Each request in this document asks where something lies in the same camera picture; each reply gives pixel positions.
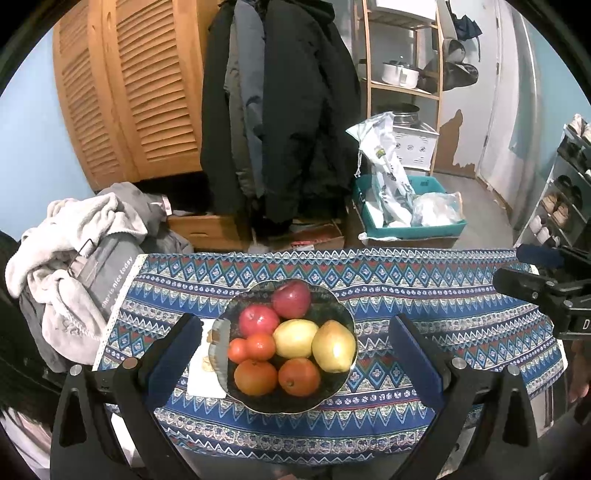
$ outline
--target screw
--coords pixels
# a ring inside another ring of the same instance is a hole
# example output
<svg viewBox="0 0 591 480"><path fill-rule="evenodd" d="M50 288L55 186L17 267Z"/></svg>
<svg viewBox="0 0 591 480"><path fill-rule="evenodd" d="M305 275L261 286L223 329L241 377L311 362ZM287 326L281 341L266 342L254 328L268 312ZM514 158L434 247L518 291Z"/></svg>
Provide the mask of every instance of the screw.
<svg viewBox="0 0 591 480"><path fill-rule="evenodd" d="M464 370L468 364L463 358L456 356L452 359L452 365L458 370Z"/></svg>
<svg viewBox="0 0 591 480"><path fill-rule="evenodd" d="M123 360L123 368L126 370L132 370L138 365L138 359L134 357L126 358Z"/></svg>
<svg viewBox="0 0 591 480"><path fill-rule="evenodd" d="M507 367L507 371L513 375L514 377L517 377L521 371L519 370L519 367L515 364L511 364Z"/></svg>
<svg viewBox="0 0 591 480"><path fill-rule="evenodd" d="M70 368L70 375L75 377L76 375L80 375L82 373L82 365L74 365Z"/></svg>

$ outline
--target blue wall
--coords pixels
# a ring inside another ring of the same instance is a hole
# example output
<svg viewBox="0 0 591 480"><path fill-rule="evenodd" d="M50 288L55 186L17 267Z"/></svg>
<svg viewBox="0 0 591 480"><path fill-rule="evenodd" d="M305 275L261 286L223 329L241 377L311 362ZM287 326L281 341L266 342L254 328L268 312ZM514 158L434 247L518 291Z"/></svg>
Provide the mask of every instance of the blue wall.
<svg viewBox="0 0 591 480"><path fill-rule="evenodd" d="M576 113L591 122L591 105L552 46L530 24L528 31L540 72L543 124L538 172L545 180L562 139L564 124L568 124Z"/></svg>
<svg viewBox="0 0 591 480"><path fill-rule="evenodd" d="M0 229L16 239L52 200L93 195L61 115L51 40L50 31L0 96Z"/></svg>

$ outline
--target hanging coat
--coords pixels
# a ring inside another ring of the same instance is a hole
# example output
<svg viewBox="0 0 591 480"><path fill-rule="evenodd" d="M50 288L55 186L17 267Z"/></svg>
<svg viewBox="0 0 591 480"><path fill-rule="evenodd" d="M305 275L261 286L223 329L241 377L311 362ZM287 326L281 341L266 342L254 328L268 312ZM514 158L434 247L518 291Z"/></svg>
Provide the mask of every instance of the hanging coat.
<svg viewBox="0 0 591 480"><path fill-rule="evenodd" d="M265 16L263 178L266 213L289 220L300 202L343 198L361 119L355 66L322 0L272 0Z"/></svg>
<svg viewBox="0 0 591 480"><path fill-rule="evenodd" d="M203 73L201 167L207 174L218 215L235 215L245 208L232 160L230 113L224 80L230 48L235 2L224 2L209 27Z"/></svg>
<svg viewBox="0 0 591 480"><path fill-rule="evenodd" d="M253 3L255 3L253 0L248 2L238 0L234 8L234 20L238 39L238 64L244 124L256 196L260 198L265 193L262 179L265 31L261 17L252 6Z"/></svg>
<svg viewBox="0 0 591 480"><path fill-rule="evenodd" d="M238 65L238 36L236 22L230 28L230 52L224 89L228 96L230 111L230 135L232 137L232 159L242 193L247 199L256 198L255 182L252 177L251 157L248 151L244 108L240 91L240 69Z"/></svg>

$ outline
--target dark ceramic bowl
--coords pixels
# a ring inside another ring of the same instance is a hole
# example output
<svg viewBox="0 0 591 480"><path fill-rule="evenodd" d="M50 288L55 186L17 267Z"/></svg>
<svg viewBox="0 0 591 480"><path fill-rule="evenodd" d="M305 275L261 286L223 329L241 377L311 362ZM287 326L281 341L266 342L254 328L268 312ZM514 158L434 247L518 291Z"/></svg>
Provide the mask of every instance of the dark ceramic bowl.
<svg viewBox="0 0 591 480"><path fill-rule="evenodd" d="M263 303L271 306L271 295L287 281L264 281L255 285L249 291L234 297L212 327L212 344L209 347L209 358L220 385L232 398L243 402L248 408L258 413L296 414L311 410L336 394L349 378L349 372L330 374L318 368L321 375L320 387L309 397L303 398L288 395L279 384L277 384L273 392L261 397L250 397L236 387L234 370L236 370L237 364L228 360L228 344L235 338L241 337L238 331L240 312L252 303ZM303 318L315 322L318 326L321 326L327 320L336 320L341 325L344 325L357 340L355 324L349 311L326 288L311 284L308 284L308 287L312 293L312 302ZM355 365L357 352L356 347L351 368ZM314 356L311 356L310 360L316 364ZM286 361L287 359L278 355L269 360L277 370Z"/></svg>

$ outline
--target bowl rim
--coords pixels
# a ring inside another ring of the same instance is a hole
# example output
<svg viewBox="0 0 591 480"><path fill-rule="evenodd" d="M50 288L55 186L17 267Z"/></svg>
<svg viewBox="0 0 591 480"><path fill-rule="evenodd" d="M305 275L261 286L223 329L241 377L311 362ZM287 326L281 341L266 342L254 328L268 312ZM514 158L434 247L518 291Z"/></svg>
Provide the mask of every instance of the bowl rim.
<svg viewBox="0 0 591 480"><path fill-rule="evenodd" d="M269 412L264 412L264 411L258 411L248 405L246 405L242 400L239 400L238 398L233 397L230 392L227 391L227 389L225 389L221 383L220 386L222 386L222 389L226 392L226 395L228 395L228 397L230 397L233 401L237 401L241 404L243 404L246 408L248 408L248 410L251 410L255 413L259 413L261 415L302 415L303 413L309 412L310 410L314 410L315 408L319 407L320 405L322 405L326 400L328 400L329 398L334 397L347 383L347 380L349 380L349 377L351 375L351 372L353 371L353 369L355 368L355 366L357 365L357 358L359 357L359 339L357 337L357 333L355 333L355 318L353 317L353 314L349 311L349 309L347 307L345 307L345 305L343 305L343 303L341 303L341 301L337 298L337 296L334 294L334 292L332 290L330 290L329 288L322 286L322 285L314 285L313 283L304 280L303 278L286 278L285 280L276 280L274 278L270 278L269 280L262 280L260 282L257 282L256 284L254 284L252 287L250 287L249 289L240 292L238 295L234 295L230 301L228 302L228 304L226 305L226 307L224 308L223 312L220 314L220 316L218 316L212 324L212 328L213 325L215 325L215 323L218 320L224 321L227 320L228 322L230 320L228 319L223 319L223 315L224 313L226 313L226 310L228 309L228 306L230 305L230 303L237 297L239 297L240 295L243 295L245 293L250 292L253 288L255 288L256 286L262 284L262 283L267 283L267 282L275 282L275 283L283 283L286 281L290 281L290 280L301 280L303 282L306 282L308 285L312 285L313 287L320 287L326 291L328 291L334 298L335 300L347 311L347 313L349 314L349 316L351 317L351 320L353 321L353 332L351 332L353 334L353 337L355 337L355 356L353 357L353 362L351 363L351 366L349 367L349 370L347 372L340 372L340 373L347 373L347 378L345 378L345 381L343 382L343 384L339 387L339 389L333 393L330 397L325 398L324 400L321 400L320 402L318 402L316 405L314 405L313 407L307 408L306 410L302 410L299 412L273 412L273 413L269 413ZM209 357L209 361L211 363L212 361L212 346L213 346L213 341L210 343L209 345L209 349L207 350L207 356Z"/></svg>

